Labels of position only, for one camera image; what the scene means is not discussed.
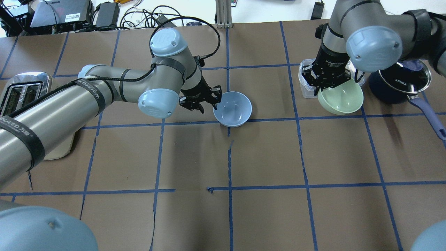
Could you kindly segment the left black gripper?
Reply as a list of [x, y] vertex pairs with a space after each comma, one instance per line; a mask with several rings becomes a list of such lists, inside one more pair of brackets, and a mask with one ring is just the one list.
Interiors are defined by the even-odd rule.
[[218, 104], [222, 101], [222, 87], [209, 87], [203, 76], [195, 87], [181, 91], [183, 96], [179, 98], [179, 105], [190, 111], [198, 110], [202, 114], [205, 112], [201, 102], [207, 102], [214, 110], [218, 110]]

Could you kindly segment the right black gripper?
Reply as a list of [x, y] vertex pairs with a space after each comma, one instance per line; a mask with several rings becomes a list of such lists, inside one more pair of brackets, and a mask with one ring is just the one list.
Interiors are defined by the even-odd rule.
[[350, 57], [346, 52], [335, 52], [321, 45], [312, 66], [302, 68], [302, 77], [311, 87], [313, 96], [317, 96], [323, 86], [339, 86], [352, 79], [346, 68]]

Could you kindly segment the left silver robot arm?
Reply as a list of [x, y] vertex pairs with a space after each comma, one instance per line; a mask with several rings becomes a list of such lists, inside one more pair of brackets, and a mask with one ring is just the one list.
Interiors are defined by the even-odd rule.
[[[193, 56], [174, 28], [155, 29], [149, 42], [149, 70], [103, 64], [82, 68], [68, 84], [1, 117], [1, 188], [32, 170], [90, 119], [115, 101], [136, 103], [142, 113], [170, 117], [177, 105], [217, 110], [221, 86], [202, 76], [205, 57]], [[1, 201], [2, 251], [97, 251], [91, 229], [60, 210]]]

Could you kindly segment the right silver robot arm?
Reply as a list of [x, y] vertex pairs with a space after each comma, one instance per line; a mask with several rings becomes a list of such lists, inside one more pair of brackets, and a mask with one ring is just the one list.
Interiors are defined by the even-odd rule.
[[328, 106], [324, 95], [344, 90], [358, 73], [370, 73], [371, 90], [380, 100], [405, 100], [422, 111], [440, 140], [445, 127], [419, 92], [431, 81], [422, 59], [445, 76], [445, 16], [425, 9], [388, 15], [379, 0], [338, 0], [328, 23], [317, 27], [321, 45], [314, 61], [303, 64], [301, 82]]

